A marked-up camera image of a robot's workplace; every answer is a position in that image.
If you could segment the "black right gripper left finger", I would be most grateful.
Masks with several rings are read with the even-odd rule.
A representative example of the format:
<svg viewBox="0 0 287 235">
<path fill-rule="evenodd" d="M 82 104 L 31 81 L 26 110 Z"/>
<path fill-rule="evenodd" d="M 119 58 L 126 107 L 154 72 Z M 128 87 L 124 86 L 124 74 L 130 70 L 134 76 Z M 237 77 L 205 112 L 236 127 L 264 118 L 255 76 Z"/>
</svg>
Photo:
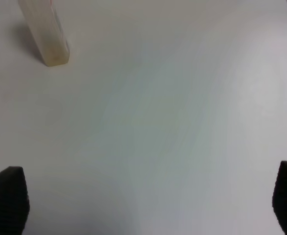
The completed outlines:
<svg viewBox="0 0 287 235">
<path fill-rule="evenodd" d="M 9 166 L 0 172 L 0 235 L 21 235 L 29 211 L 23 168 Z"/>
</svg>

